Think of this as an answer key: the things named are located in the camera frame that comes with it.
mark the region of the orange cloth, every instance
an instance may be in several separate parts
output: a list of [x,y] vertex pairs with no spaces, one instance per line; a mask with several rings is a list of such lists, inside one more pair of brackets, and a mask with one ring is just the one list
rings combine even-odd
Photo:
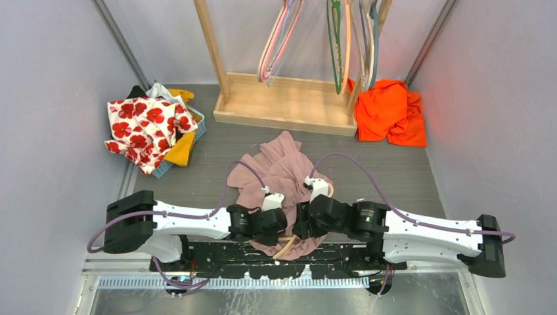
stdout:
[[[350,91],[354,81],[349,80]],[[428,146],[420,93],[408,92],[406,83],[383,79],[365,93],[354,106],[359,141],[379,141],[400,146]]]

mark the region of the pink hanger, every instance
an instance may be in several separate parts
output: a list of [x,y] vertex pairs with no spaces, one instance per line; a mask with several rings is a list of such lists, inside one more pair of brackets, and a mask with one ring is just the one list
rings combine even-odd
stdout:
[[[294,29],[296,28],[296,24],[298,23],[298,20],[300,19],[301,10],[303,8],[303,3],[305,2],[305,0],[298,0],[298,1],[300,2],[299,9],[296,12],[294,20],[290,24],[290,28],[288,29],[288,33],[286,34],[286,37],[285,37],[284,41],[282,42],[282,46],[280,47],[280,50],[278,51],[276,57],[273,59],[274,64],[280,62],[280,60],[282,59],[284,53],[286,52],[286,48],[288,47],[288,43],[290,42],[290,38],[292,37]],[[268,80],[268,78],[271,74],[271,69],[270,69],[270,67],[268,67],[267,63],[271,59],[271,55],[272,55],[273,51],[275,50],[275,45],[277,44],[277,39],[280,36],[280,29],[282,28],[282,25],[286,21],[286,16],[288,16],[289,13],[290,13],[289,12],[290,6],[288,5],[288,3],[289,3],[289,0],[284,0],[284,5],[282,7],[282,10],[280,11],[280,13],[278,15],[277,21],[275,22],[275,26],[273,26],[273,30],[271,31],[271,35],[269,36],[269,40],[267,41],[267,44],[265,46],[265,50],[263,51],[263,54],[261,55],[261,60],[259,61],[259,67],[257,69],[257,74],[258,74],[257,78],[258,78],[259,82],[267,82],[267,80]]]

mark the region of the floral cloth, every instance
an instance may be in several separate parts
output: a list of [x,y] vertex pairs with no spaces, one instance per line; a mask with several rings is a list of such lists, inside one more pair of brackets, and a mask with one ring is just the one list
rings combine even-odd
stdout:
[[139,97],[108,103],[112,138],[108,151],[123,154],[151,174],[176,144],[176,132],[195,131],[197,123],[184,106],[163,98]]

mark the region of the white wall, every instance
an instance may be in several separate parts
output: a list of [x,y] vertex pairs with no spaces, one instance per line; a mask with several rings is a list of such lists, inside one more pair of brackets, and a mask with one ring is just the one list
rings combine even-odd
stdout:
[[4,1],[0,313],[68,314],[124,158],[106,102],[137,80],[92,1]]
[[460,1],[412,88],[452,219],[517,234],[507,277],[479,278],[492,314],[557,308],[557,3]]
[[[193,1],[106,2],[149,79],[163,83],[217,83]],[[207,0],[228,72],[257,72],[283,2]],[[326,3],[306,0],[280,75],[333,80]],[[381,34],[378,78],[406,78],[443,4],[444,0],[393,1]],[[351,77],[358,70],[356,47],[354,41]]]

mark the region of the laundry basket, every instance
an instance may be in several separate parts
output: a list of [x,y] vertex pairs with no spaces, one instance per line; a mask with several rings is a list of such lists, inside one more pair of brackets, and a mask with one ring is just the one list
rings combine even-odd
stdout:
[[[193,119],[195,119],[195,121],[197,122],[197,130],[195,130],[194,138],[194,142],[196,142],[197,140],[199,140],[199,138],[201,138],[205,131],[207,131],[207,127],[205,127],[205,115],[201,114],[188,104],[186,104],[186,107],[192,114]],[[155,176],[157,179],[161,178],[162,175],[164,175],[164,173],[166,173],[166,171],[168,171],[170,167],[172,167],[172,165],[172,162],[163,159],[162,162],[160,162],[160,165],[151,173],[151,175]]]

